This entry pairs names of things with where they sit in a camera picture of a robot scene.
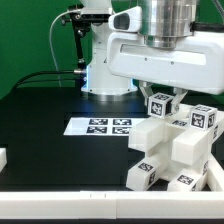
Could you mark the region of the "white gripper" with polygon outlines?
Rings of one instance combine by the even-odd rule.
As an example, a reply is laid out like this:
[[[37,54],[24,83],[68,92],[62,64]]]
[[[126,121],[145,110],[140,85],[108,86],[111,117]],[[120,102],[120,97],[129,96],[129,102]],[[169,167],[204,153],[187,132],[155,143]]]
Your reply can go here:
[[[224,31],[195,22],[195,5],[137,5],[109,17],[107,65],[139,80],[144,105],[152,84],[171,86],[173,114],[187,90],[224,92]]]

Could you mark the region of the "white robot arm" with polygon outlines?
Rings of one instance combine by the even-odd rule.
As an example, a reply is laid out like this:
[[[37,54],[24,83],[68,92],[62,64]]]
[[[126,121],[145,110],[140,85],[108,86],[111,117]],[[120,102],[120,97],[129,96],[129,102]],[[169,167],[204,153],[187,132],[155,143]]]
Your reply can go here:
[[[209,94],[224,92],[224,29],[195,21],[198,0],[138,0],[115,13],[112,0],[80,0],[109,12],[107,65],[117,76]]]

